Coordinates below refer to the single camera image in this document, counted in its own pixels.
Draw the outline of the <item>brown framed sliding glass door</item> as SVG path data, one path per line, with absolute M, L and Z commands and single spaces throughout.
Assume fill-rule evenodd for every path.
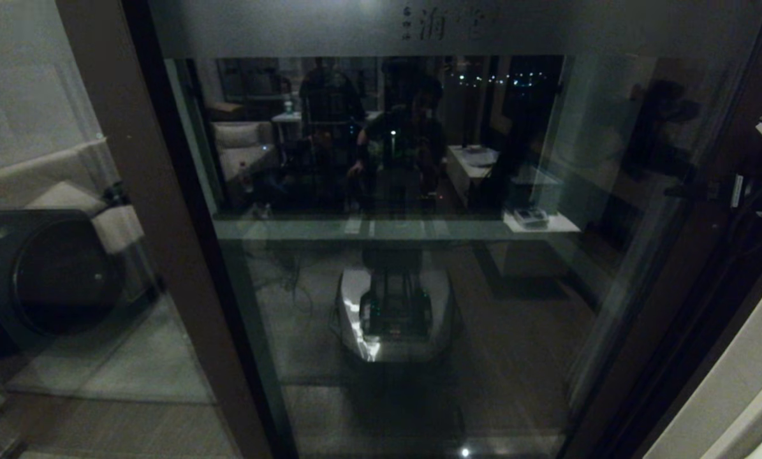
M 301 457 L 632 457 L 762 218 L 762 0 L 147 0 Z

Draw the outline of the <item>beige sofa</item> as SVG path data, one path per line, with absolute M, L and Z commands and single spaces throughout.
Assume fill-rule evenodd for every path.
M 0 166 L 0 210 L 84 212 L 107 253 L 124 271 L 124 299 L 144 296 L 156 282 L 143 246 L 144 232 L 132 205 L 108 207 L 104 189 L 121 181 L 106 140 L 8 166 Z

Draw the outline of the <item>dark green cloth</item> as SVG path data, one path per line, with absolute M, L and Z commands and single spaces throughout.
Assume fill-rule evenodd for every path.
M 101 200 L 108 207 L 123 207 L 131 204 L 131 200 L 124 189 L 123 181 L 116 181 L 113 185 L 104 189 Z

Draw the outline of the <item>brown framed fixed glass panel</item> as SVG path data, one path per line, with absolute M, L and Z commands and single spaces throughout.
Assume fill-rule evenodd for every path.
M 147 0 L 0 0 L 0 166 L 106 140 L 156 282 L 81 211 L 0 210 L 0 459 L 271 457 Z

